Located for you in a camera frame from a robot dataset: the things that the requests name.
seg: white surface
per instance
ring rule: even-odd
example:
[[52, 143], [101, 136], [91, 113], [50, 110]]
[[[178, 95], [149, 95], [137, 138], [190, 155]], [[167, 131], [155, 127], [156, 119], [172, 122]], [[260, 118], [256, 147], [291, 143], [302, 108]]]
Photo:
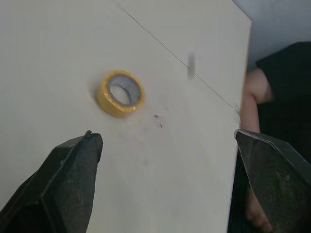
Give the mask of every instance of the white surface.
[[125, 10], [196, 75], [240, 110], [251, 21], [232, 0], [129, 0]]
[[[93, 98], [114, 69], [146, 92], [124, 120]], [[226, 232], [235, 111], [121, 3], [0, 1], [0, 110], [0, 208], [55, 146], [91, 129], [104, 150], [88, 233]]]

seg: white wall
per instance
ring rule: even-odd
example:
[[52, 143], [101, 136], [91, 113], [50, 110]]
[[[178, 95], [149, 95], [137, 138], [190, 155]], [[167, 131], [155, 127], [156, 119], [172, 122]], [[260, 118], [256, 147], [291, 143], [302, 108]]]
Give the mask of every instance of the white wall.
[[311, 40], [311, 0], [233, 0], [252, 20], [248, 70], [293, 42]]

